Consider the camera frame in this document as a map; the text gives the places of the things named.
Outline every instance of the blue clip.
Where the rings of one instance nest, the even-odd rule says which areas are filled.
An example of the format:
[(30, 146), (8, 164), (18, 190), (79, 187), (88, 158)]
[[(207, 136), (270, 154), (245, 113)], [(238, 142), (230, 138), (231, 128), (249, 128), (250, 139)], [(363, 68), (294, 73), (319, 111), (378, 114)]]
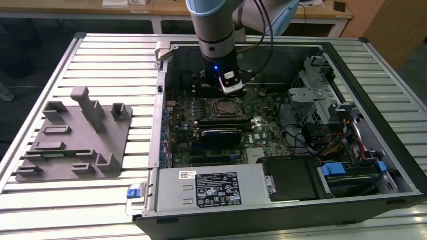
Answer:
[(323, 176), (342, 175), (347, 173), (343, 164), (339, 162), (325, 164), (322, 167), (322, 172)]
[(134, 188), (127, 190), (127, 199), (139, 199), (142, 198), (142, 189)]
[(167, 159), (166, 154), (165, 154), (165, 153), (161, 153), (161, 156), (159, 156), (159, 160), (161, 160), (161, 162), (165, 162), (165, 161), (166, 161), (166, 159)]
[(237, 154), (230, 155), (230, 162), (231, 162), (231, 163), (234, 163), (234, 162), (235, 162), (237, 157), (238, 157), (238, 155), (237, 155)]
[(387, 172), (387, 166), (386, 163), (383, 161), (378, 162), (378, 167), (382, 173)]

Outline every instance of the white table leg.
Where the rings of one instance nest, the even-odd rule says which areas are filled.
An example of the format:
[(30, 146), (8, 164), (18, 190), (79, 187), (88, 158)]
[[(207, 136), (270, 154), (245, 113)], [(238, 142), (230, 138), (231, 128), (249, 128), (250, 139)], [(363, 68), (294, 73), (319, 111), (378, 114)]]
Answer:
[(154, 34), (163, 34), (162, 21), (163, 21), (162, 16), (151, 16)]
[(349, 19), (339, 19), (334, 25), (331, 32), (329, 33), (329, 38), (339, 38), (343, 34), (345, 28), (347, 26)]

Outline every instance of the metal rail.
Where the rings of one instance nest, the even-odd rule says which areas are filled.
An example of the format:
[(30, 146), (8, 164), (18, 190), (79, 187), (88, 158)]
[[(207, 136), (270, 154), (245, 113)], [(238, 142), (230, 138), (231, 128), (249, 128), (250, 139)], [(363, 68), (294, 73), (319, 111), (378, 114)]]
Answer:
[[(149, 177), (149, 152), (158, 83), (158, 41), (194, 42), (191, 35), (88, 34), (75, 39), (42, 97), (0, 164), (0, 239), (149, 240), (126, 214), (127, 188)], [(369, 96), (427, 171), (427, 111), (419, 98), (373, 46), (358, 39), (279, 38), (281, 42), (333, 43)], [(90, 88), (103, 105), (122, 102), (134, 108), (123, 168), (115, 179), (19, 183), (15, 171), (43, 125), (47, 100), (76, 105), (72, 87)], [(353, 98), (338, 83), (345, 98)], [(391, 211), (361, 224), (258, 233), (223, 239), (426, 239), (427, 205)]]

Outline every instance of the power supply label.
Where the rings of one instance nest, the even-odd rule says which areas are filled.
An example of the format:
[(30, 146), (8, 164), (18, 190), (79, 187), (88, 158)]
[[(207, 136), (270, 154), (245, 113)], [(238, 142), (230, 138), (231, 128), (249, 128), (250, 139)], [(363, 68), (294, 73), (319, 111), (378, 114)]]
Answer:
[(199, 208), (242, 205), (237, 172), (197, 175), (195, 188)]

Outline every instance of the black chassis frame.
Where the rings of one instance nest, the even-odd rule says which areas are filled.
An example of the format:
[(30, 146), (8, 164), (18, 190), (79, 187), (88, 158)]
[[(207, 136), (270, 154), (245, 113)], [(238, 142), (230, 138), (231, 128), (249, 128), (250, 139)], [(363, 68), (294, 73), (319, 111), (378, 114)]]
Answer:
[[(173, 42), (171, 44), (195, 45), (198, 42)], [(186, 214), (175, 215), (174, 217), (143, 217), (143, 215), (135, 215), (132, 222), (145, 233), (149, 234), (153, 240), (185, 240), (330, 225), (357, 224), (391, 210), (410, 208), (427, 201), (427, 176), (333, 44), (329, 42), (275, 42), (274, 45), (317, 45), (323, 48), (323, 53), (327, 53), (330, 56), (333, 64), (338, 68), (350, 90), (354, 92), (358, 102), (422, 194), (393, 198), (387, 197), (385, 199)]]

